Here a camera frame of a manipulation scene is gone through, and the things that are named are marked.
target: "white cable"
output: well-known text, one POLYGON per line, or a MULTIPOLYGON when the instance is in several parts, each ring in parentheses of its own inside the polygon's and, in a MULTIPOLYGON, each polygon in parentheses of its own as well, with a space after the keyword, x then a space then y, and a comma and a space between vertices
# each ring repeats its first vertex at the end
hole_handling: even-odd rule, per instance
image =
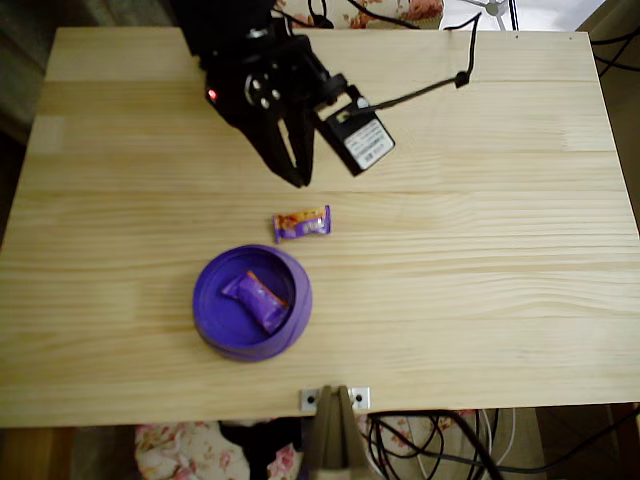
POLYGON ((498 461, 496 462, 496 465, 500 465, 502 461, 505 458, 507 458, 507 455, 509 455, 509 452, 511 451, 511 447, 513 447, 513 441, 516 438, 516 409, 512 408, 511 411, 513 412, 513 422, 511 424, 511 438, 509 439, 509 444, 507 445, 507 449, 504 451, 502 456, 498 459, 498 461))
MULTIPOLYGON (((413 436, 413 428, 411 428, 411 422, 409 421, 409 417, 405 417, 407 419, 407 425, 409 425, 409 433, 411 434, 411 441, 416 443, 416 437, 413 436)), ((429 474, 427 473, 427 469, 422 465, 422 460, 420 459, 422 455, 418 455, 416 458, 418 459, 418 466, 420 467, 420 471, 422 472, 422 477, 427 479, 429 478, 429 474)))
POLYGON ((484 408, 480 411, 482 412, 484 421, 487 424, 487 437, 489 438, 489 443, 487 444, 487 450, 489 451, 489 455, 491 455, 491 450, 493 448, 493 437, 491 436, 491 425, 489 424, 489 415, 487 415, 487 411, 484 408))

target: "black cable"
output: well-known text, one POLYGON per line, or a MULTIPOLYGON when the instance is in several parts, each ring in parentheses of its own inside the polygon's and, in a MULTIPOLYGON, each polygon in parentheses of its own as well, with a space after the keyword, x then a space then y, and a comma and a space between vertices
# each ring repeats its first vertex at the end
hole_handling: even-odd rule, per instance
MULTIPOLYGON (((497 468, 497 470, 499 470, 501 472, 518 473, 518 474, 521 474, 521 475, 532 475, 532 474, 537 474, 537 473, 548 472, 549 470, 553 470, 559 464, 561 464, 561 463, 569 460, 570 458, 574 457, 581 450, 593 445, 598 440, 600 440, 600 438, 602 438, 605 435, 611 433, 612 431, 614 431, 616 428, 618 428, 623 423, 628 422, 629 420, 632 420, 633 418, 637 417, 639 414, 640 414, 640 407, 636 408, 630 414, 625 415, 624 417, 622 417, 617 422, 612 423, 607 428, 604 428, 604 429, 600 430, 596 434, 594 434, 591 437, 587 438, 586 440, 580 442, 578 445, 576 445, 574 448, 572 448, 567 453, 562 455, 560 458, 558 458, 558 459, 554 460, 553 462, 550 462, 550 463, 548 463, 546 465, 542 465, 541 467, 519 468, 519 467, 508 467, 508 466, 500 465, 500 466, 497 466, 496 468, 497 468)), ((429 412, 421 412, 421 411, 414 411, 414 412, 384 412, 384 413, 381 413, 380 415, 383 415, 383 416, 387 416, 387 415, 409 415, 409 416, 416 416, 416 417, 425 417, 425 416, 429 416, 429 415, 434 415, 434 412, 433 411, 429 411, 429 412)), ((400 437, 402 436, 402 434, 400 432, 398 432, 395 428, 391 427, 390 425, 385 424, 382 421, 381 421, 381 425, 384 426, 391 433, 395 434, 396 436, 400 436, 400 437)), ((413 449, 414 451, 420 451, 421 455, 425 455, 427 457, 432 457, 432 458, 440 457, 440 458, 442 458, 442 460, 448 460, 448 461, 451 461, 451 462, 464 463, 466 465, 476 465, 476 466, 480 466, 480 467, 484 465, 483 462, 476 462, 476 461, 470 460, 468 458, 458 457, 458 456, 455 456, 455 455, 438 454, 438 453, 435 453, 435 452, 430 452, 428 450, 421 450, 420 447, 415 445, 413 442, 408 441, 408 439, 405 440, 405 443, 407 444, 407 446, 409 446, 409 448, 413 449)))
MULTIPOLYGON (((424 445, 422 445, 422 447, 420 447, 420 449, 425 449, 431 444, 431 441, 433 440, 433 437, 436 434, 436 429, 439 428, 437 423, 434 422, 434 419, 432 417, 429 417, 429 420, 431 420, 431 424, 432 424, 433 428, 431 429, 431 433, 429 434, 429 438, 427 438, 427 440, 425 441, 424 445)), ((375 445, 375 442, 373 441, 373 435, 364 435, 364 434, 361 434, 361 435, 364 438, 367 439, 368 444, 369 444, 369 452, 371 454, 373 454, 373 445, 375 445)), ((387 453, 389 455, 391 455, 392 457, 402 458, 403 460, 415 458, 418 455, 420 455, 420 452, 416 452, 416 451, 413 451, 412 453, 409 453, 407 455, 402 455, 402 454, 399 454, 399 453, 395 453, 395 452, 392 452, 391 450, 389 450, 387 453)))
MULTIPOLYGON (((387 464, 391 467, 391 461, 389 460, 389 455, 391 455, 392 457, 396 457, 396 458, 401 458, 401 459, 410 459, 410 458, 415 458, 418 455, 420 455, 420 453, 412 453, 409 455, 400 455, 397 454, 395 452, 392 452, 391 450, 389 450, 388 448, 385 447, 384 445, 384 441, 382 440, 382 433, 380 433, 380 435, 377 435, 377 438, 375 440, 375 442, 373 441, 372 438, 372 431, 373 431, 373 425, 375 424, 376 428, 379 428, 380 426, 382 426, 379 422, 378 422, 378 418, 372 418, 371 419, 371 429, 369 430, 369 435, 367 436, 368 438, 368 444, 369 444, 369 454, 373 455, 373 445, 376 446, 376 448, 378 450, 382 449, 382 451, 379 453, 379 455, 383 455, 385 458, 385 461, 387 462, 387 464)), ((436 432, 438 433, 438 436, 440 438, 440 452, 439 454, 443 454, 444 453, 444 435, 442 434, 442 430, 440 429, 440 427, 438 426, 438 418, 436 417, 435 419, 433 417, 429 417, 429 420, 431 420, 431 424, 433 426, 433 428, 431 429, 431 434, 429 435, 429 438, 427 438, 425 444, 420 447, 421 449, 425 449, 429 446, 429 444, 431 443, 431 441, 433 440, 434 435, 436 434, 436 432)), ((396 435, 401 441, 407 441, 407 437, 405 437, 404 435, 396 435)), ((436 471, 438 470, 438 467, 440 466, 440 462, 441 462, 441 458, 437 458, 436 459, 436 463, 433 466, 433 469, 431 470, 431 473, 429 474, 429 476, 425 479, 425 480, 432 480, 434 475, 436 474, 436 471)), ((385 479, 388 479, 388 472, 386 471, 385 467, 381 468, 381 465, 375 461, 374 459, 374 463, 375 465, 381 470, 381 473, 383 474, 383 476, 385 477, 385 479)), ((395 473, 395 471, 392 469, 392 473, 394 473, 394 475, 397 476, 397 473, 395 473)))
POLYGON ((516 19, 516 30, 520 30, 520 20, 518 20, 518 6, 516 0, 513 0, 513 18, 516 19))
MULTIPOLYGON (((438 417, 436 417, 436 421, 435 421, 435 423, 433 425, 434 425, 435 429, 438 431, 438 436, 440 437, 440 455, 442 455, 444 453, 444 435, 442 434, 442 430, 440 430, 440 426, 438 425, 438 417)), ((429 476, 425 480, 432 480, 433 479, 434 475, 438 471, 438 467, 440 466, 440 462, 441 461, 442 461, 442 459, 440 457, 438 457, 438 459, 436 460, 435 465, 433 466, 433 470, 431 470, 431 473, 429 474, 429 476)))
POLYGON ((617 63, 617 62, 614 62, 613 60, 607 60, 606 58, 602 58, 599 55, 594 55, 593 58, 595 58, 599 62, 605 63, 605 64, 610 65, 612 67, 619 68, 621 70, 628 70, 630 72, 640 72, 640 67, 635 67, 635 66, 631 66, 631 65, 625 65, 624 63, 617 63))
MULTIPOLYGON (((473 445, 478 450, 478 455, 480 456, 481 462, 475 462, 475 464, 481 465, 481 466, 484 465, 484 467, 487 469, 487 473, 489 474, 489 476, 492 479, 494 479, 494 480, 502 480, 502 475, 500 474, 500 471, 496 467, 495 462, 491 458, 491 455, 489 455, 489 452, 487 452, 487 449, 484 447, 484 445, 482 444, 480 439, 475 436, 475 434, 473 433, 473 430, 471 430, 471 427, 469 426, 469 424, 467 422, 465 422, 464 419, 457 412, 452 412, 452 411, 449 411, 449 410, 429 410, 429 411, 417 410, 417 411, 409 411, 409 412, 382 412, 382 413, 376 413, 376 414, 369 415, 370 418, 371 417, 375 418, 376 421, 380 423, 380 425, 384 426, 387 430, 389 430, 391 433, 396 435, 398 438, 403 438, 405 443, 410 448, 412 448, 414 450, 420 450, 420 447, 415 445, 413 442, 410 442, 409 439, 404 437, 404 435, 402 435, 400 432, 398 432, 398 430, 396 430, 391 425, 387 424, 386 422, 384 422, 383 420, 380 419, 380 417, 400 416, 400 415, 416 416, 416 417, 440 416, 440 417, 447 417, 447 418, 452 419, 454 422, 456 422, 458 427, 460 427, 460 430, 462 430, 462 433, 465 434, 465 436, 467 437, 467 439, 469 440, 471 445, 473 445)), ((427 457, 442 458, 443 460, 453 460, 453 459, 455 459, 453 461, 457 461, 459 459, 461 461, 461 463, 466 463, 467 465, 474 465, 474 462, 472 460, 469 460, 469 459, 466 459, 466 458, 462 458, 462 457, 456 457, 454 455, 446 455, 444 453, 443 454, 438 454, 438 453, 434 453, 434 452, 429 452, 427 450, 420 450, 420 452, 421 452, 422 455, 425 455, 427 457)))
MULTIPOLYGON (((498 433, 498 420, 500 418, 500 410, 498 410, 496 408, 496 413, 493 417, 493 423, 491 424, 491 426, 487 425, 487 428, 489 428, 491 430, 491 439, 493 441, 493 443, 496 442, 496 434, 498 433)), ((482 477, 484 476, 484 467, 480 467, 480 469, 478 470, 478 472, 476 473, 476 476, 473 477, 473 480, 481 480, 482 477)))
POLYGON ((517 30, 516 27, 516 12, 513 4, 513 0, 509 0, 509 14, 511 15, 511 28, 517 30))
POLYGON ((393 23, 394 25, 399 25, 405 28, 411 28, 413 30, 420 30, 420 27, 417 25, 414 25, 413 23, 405 22, 404 20, 400 20, 399 18, 385 17, 384 15, 378 15, 377 13, 373 13, 371 10, 367 10, 366 7, 363 7, 355 0, 347 0, 347 2, 349 2, 351 5, 356 7, 362 13, 366 13, 367 15, 369 15, 372 18, 375 18, 376 20, 382 20, 383 22, 393 23))
POLYGON ((623 42, 629 38, 637 37, 640 34, 640 27, 636 28, 633 32, 629 32, 619 37, 608 38, 606 40, 591 40, 591 45, 609 45, 611 43, 623 42))
POLYGON ((362 115, 364 113, 375 112, 377 110, 385 110, 387 108, 395 107, 399 103, 406 102, 407 100, 412 100, 420 95, 424 95, 425 93, 432 92, 440 87, 444 87, 445 85, 449 85, 450 83, 455 84, 456 88, 460 88, 469 83, 471 78, 471 72, 473 72, 473 66, 475 63, 475 55, 476 55, 476 36, 478 33, 478 21, 480 20, 480 15, 482 13, 477 14, 471 20, 468 20, 466 23, 462 25, 458 25, 457 27, 447 27, 449 30, 456 30, 458 28, 462 28, 466 25, 469 25, 471 22, 473 24, 473 30, 471 31, 471 42, 469 43, 469 66, 466 71, 458 72, 455 77, 447 78, 446 80, 440 80, 439 82, 433 83, 429 86, 421 88, 420 90, 416 90, 415 92, 407 93, 406 95, 402 95, 401 97, 394 98, 393 100, 387 100, 386 102, 378 103, 377 105, 371 105, 369 107, 364 107, 359 110, 353 112, 352 115, 362 115))
POLYGON ((291 15, 289 15, 288 13, 284 13, 282 10, 278 9, 278 8, 272 8, 272 11, 276 12, 279 15, 282 15, 284 18, 286 18, 287 20, 290 20, 293 23, 297 23, 298 25, 301 25, 303 27, 309 27, 309 28, 318 28, 315 25, 311 25, 309 23, 305 23, 305 22, 301 22, 300 20, 298 20, 296 17, 293 17, 291 15))
MULTIPOLYGON (((476 410, 476 436, 480 437, 480 411, 476 410)), ((475 450, 473 453, 473 461, 475 462, 478 459, 478 450, 475 450)), ((475 465, 471 465, 469 468, 469 474, 467 475, 467 480, 471 480, 473 478, 473 471, 476 469, 475 465)))
MULTIPOLYGON (((612 63, 615 63, 620 58, 620 55, 624 53, 625 49, 629 46, 631 42, 633 42, 634 38, 635 37, 627 38, 627 41, 624 42, 624 45, 622 45, 622 47, 620 47, 620 50, 618 50, 618 53, 616 53, 615 56, 611 59, 612 63)), ((608 64, 606 67, 604 67, 604 69, 598 74, 598 78, 604 77, 605 73, 607 73, 611 67, 612 67, 611 63, 608 64)))
POLYGON ((476 17, 478 18, 478 20, 480 19, 480 17, 482 16, 482 12, 478 13, 477 15, 475 15, 474 17, 471 17, 469 20, 467 20, 464 23, 461 23, 460 25, 454 25, 453 27, 444 27, 443 30, 460 30, 461 28, 466 27, 467 25, 472 24, 473 22, 476 21, 476 17))
POLYGON ((382 473, 382 476, 385 478, 385 480, 389 480, 389 476, 386 474, 386 471, 383 472, 383 468, 382 468, 382 462, 379 462, 376 459, 376 456, 373 454, 373 445, 374 445, 374 441, 373 441, 373 422, 371 422, 371 420, 369 420, 369 434, 367 435, 367 440, 368 440, 368 445, 369 445, 369 456, 371 457, 371 461, 375 464, 376 467, 378 467, 378 470, 380 471, 380 473, 382 473))

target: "wooden table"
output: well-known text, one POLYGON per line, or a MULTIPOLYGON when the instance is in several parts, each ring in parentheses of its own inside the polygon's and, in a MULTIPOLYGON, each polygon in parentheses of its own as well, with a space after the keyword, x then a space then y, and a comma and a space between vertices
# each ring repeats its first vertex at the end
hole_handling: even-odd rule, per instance
MULTIPOLYGON (((468 32, 312 32, 373 102, 464 68, 468 32)), ((0 255, 0 425, 294 415, 303 388, 376 410, 640 399, 640 242, 586 34, 485 33, 468 87, 381 113, 397 146, 352 178, 272 175, 203 100, 171 28, 61 29, 0 255), (311 322, 256 364, 192 324, 204 265, 283 244, 311 322)))

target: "purple candy wrapper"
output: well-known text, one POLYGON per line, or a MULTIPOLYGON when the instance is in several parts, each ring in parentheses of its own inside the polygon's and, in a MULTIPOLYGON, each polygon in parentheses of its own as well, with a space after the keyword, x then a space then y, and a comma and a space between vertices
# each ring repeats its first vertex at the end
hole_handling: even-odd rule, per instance
POLYGON ((282 325, 287 315, 287 302, 278 298, 251 270, 231 280, 221 292, 239 301, 269 334, 282 325))
POLYGON ((289 215, 274 215, 273 229, 276 243, 283 238, 298 238, 309 233, 326 235, 331 233, 331 210, 329 205, 289 215))

